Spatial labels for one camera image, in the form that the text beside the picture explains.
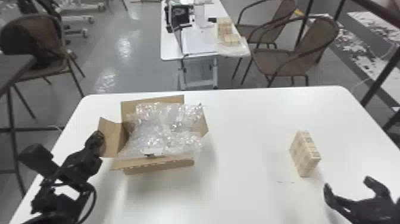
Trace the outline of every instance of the jenga block tower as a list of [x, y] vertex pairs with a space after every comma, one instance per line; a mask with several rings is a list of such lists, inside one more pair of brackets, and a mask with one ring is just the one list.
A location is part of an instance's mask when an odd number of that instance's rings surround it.
[[321, 160], [321, 155], [307, 131], [296, 133], [289, 152], [301, 177], [309, 177]]

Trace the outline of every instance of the white container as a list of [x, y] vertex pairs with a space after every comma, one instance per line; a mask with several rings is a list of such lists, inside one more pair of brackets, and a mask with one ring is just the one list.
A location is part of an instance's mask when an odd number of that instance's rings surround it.
[[206, 28], [207, 21], [205, 18], [205, 1], [204, 0], [195, 0], [194, 2], [194, 10], [195, 10], [195, 21], [198, 27]]

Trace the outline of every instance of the cardboard box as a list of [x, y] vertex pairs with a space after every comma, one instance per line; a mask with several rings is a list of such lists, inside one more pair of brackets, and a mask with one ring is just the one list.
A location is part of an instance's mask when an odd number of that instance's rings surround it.
[[[105, 136], [105, 151], [102, 155], [103, 157], [115, 157], [128, 141], [129, 131], [126, 128], [128, 125], [125, 125], [127, 124], [127, 114], [135, 113], [136, 106], [140, 103], [152, 102], [185, 103], [183, 95], [121, 102], [122, 123], [114, 123], [102, 117], [99, 121], [98, 130]], [[194, 124], [192, 131], [199, 132], [202, 137], [208, 132], [204, 116]], [[193, 164], [194, 155], [192, 153], [186, 153], [155, 158], [144, 157], [131, 160], [114, 160], [111, 170], [123, 170], [126, 175], [132, 175], [136, 173], [191, 166]]]

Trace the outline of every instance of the concrete floor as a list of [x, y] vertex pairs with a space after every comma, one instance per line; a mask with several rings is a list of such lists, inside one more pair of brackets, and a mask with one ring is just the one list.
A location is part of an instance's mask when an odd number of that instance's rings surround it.
[[[175, 91], [177, 89], [177, 63], [161, 61], [160, 59], [160, 4], [130, 4], [126, 12], [120, 0], [110, 2], [111, 8], [104, 13], [93, 12], [95, 24], [73, 23], [73, 28], [87, 27], [90, 32], [88, 39], [68, 37], [72, 40], [69, 46], [77, 55], [78, 63], [87, 75], [79, 77], [79, 82], [86, 95], [122, 93], [122, 92], [151, 92]], [[248, 1], [222, 0], [227, 12], [236, 20], [241, 8]], [[306, 1], [299, 1], [304, 8]], [[276, 1], [270, 1], [253, 9], [243, 16], [245, 23], [261, 23], [272, 18], [277, 8]], [[18, 16], [16, 9], [1, 12], [0, 18], [8, 21]], [[299, 24], [285, 28], [279, 40], [279, 47], [291, 49], [295, 42]], [[231, 82], [237, 59], [219, 58], [219, 86], [222, 89], [238, 88], [240, 78], [245, 69], [245, 60], [234, 82]], [[202, 79], [210, 76], [203, 75], [201, 66], [193, 65], [190, 79]], [[360, 82], [360, 78], [352, 72], [331, 50], [327, 50], [321, 63], [309, 72], [311, 85], [341, 85], [351, 89]], [[47, 126], [65, 125], [80, 101], [78, 91], [69, 75], [51, 77], [49, 86], [42, 80], [20, 83], [20, 87], [32, 110], [37, 115], [37, 121], [32, 120], [21, 102], [16, 98], [15, 118], [17, 126]], [[264, 78], [253, 67], [242, 88], [264, 87]], [[289, 86], [290, 80], [279, 78], [275, 87]], [[299, 78], [296, 85], [304, 85]], [[367, 91], [362, 84], [354, 89], [354, 96], [360, 99]], [[367, 107], [368, 112], [379, 124], [383, 124], [393, 113], [387, 105], [375, 97]], [[3, 114], [0, 124], [8, 124], [5, 99], [0, 99], [0, 113]], [[18, 148], [41, 143], [51, 149], [59, 136], [59, 132], [18, 133]], [[0, 169], [12, 167], [10, 138], [0, 135], [3, 146], [3, 156], [0, 157]], [[35, 173], [22, 167], [25, 186], [29, 187]], [[0, 176], [0, 223], [8, 223], [14, 210], [21, 200], [17, 181], [13, 175]]]

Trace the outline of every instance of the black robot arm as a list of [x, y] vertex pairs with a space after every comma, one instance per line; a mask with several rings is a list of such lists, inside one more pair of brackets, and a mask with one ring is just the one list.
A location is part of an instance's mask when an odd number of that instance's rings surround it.
[[[18, 159], [30, 169], [37, 171], [44, 179], [40, 183], [39, 192], [31, 202], [31, 214], [40, 213], [40, 216], [25, 223], [83, 223], [96, 203], [96, 189], [88, 183], [88, 179], [98, 172], [102, 164], [100, 155], [103, 149], [104, 135], [96, 131], [86, 141], [84, 149], [69, 155], [59, 167], [52, 161], [53, 155], [42, 145], [34, 144], [27, 147]], [[55, 188], [59, 186], [73, 188], [79, 193], [78, 198], [74, 200], [64, 194], [56, 195]], [[86, 215], [79, 220], [91, 194], [93, 194], [92, 205]]]
[[399, 224], [400, 200], [395, 204], [388, 188], [370, 176], [365, 177], [364, 185], [375, 192], [375, 197], [353, 201], [334, 195], [326, 183], [325, 202], [353, 224]]

